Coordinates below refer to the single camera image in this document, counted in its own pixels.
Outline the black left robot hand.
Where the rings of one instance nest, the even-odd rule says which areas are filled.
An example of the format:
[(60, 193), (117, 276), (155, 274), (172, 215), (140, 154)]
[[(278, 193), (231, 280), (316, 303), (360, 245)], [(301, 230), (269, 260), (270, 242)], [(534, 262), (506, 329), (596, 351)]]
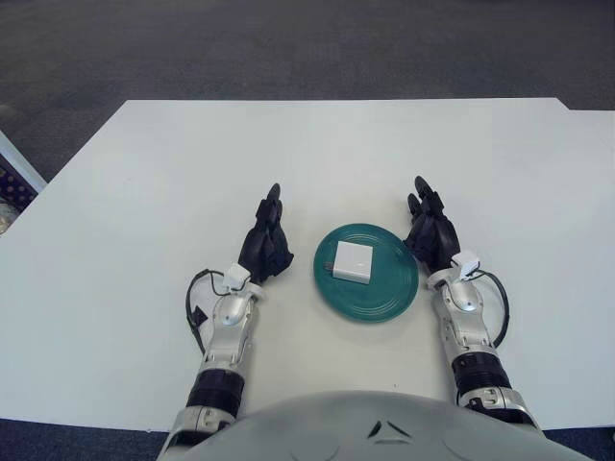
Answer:
[(250, 281), (257, 285), (286, 270), (294, 258), (281, 224), (280, 195), (281, 187), (274, 183), (260, 201), (256, 223), (248, 231), (239, 254), (238, 264), (250, 273)]

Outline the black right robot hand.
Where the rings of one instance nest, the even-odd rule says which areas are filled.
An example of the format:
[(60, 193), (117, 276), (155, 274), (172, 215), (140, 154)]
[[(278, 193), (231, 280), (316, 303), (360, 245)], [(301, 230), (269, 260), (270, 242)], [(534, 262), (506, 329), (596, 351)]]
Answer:
[(421, 176), (415, 178), (414, 185), (416, 194), (407, 196), (411, 226), (404, 243), (429, 273), (434, 274), (451, 267), (453, 256), (460, 252), (460, 244), (438, 193)]

